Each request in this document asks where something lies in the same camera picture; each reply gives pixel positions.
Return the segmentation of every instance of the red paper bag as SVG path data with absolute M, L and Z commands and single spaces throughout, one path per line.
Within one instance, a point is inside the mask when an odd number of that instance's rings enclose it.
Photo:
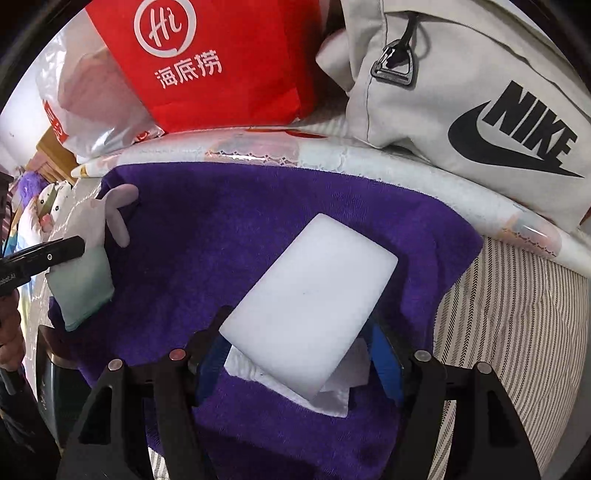
M 316 104 L 319 0 L 94 0 L 115 60 L 167 132 L 285 125 Z

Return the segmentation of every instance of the bunny ear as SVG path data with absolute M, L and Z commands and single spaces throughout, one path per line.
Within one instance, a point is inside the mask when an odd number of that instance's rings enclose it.
M 107 220 L 107 227 L 111 231 L 111 235 L 117 245 L 121 248 L 125 248 L 129 245 L 129 232 L 125 226 L 125 221 L 116 208 L 105 211 L 105 218 Z
M 109 190 L 103 200 L 106 203 L 106 209 L 117 209 L 134 203 L 139 197 L 139 190 L 131 183 L 119 185 L 112 190 Z

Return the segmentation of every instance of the wooden furniture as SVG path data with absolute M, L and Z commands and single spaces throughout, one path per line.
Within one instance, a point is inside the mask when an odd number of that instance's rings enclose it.
M 50 128 L 39 140 L 37 153 L 27 164 L 26 170 L 39 172 L 51 183 L 67 180 L 74 185 L 76 179 L 71 173 L 77 166 L 74 154 L 61 146 Z

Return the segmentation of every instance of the striped fabric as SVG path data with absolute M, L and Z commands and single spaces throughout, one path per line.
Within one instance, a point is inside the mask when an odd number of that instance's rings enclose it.
M 587 279 L 538 255 L 485 238 L 439 305 L 434 353 L 471 368 L 489 362 L 516 405 L 544 472 L 579 389 L 587 346 Z M 430 480 L 445 474 L 455 402 L 446 404 Z M 154 477 L 164 459 L 150 451 Z

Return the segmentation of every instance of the white tote bag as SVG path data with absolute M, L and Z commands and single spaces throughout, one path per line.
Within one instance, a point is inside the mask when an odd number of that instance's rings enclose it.
M 317 61 L 348 91 L 353 136 L 578 227 L 591 207 L 591 96 L 543 33 L 488 0 L 342 4 L 346 31 Z

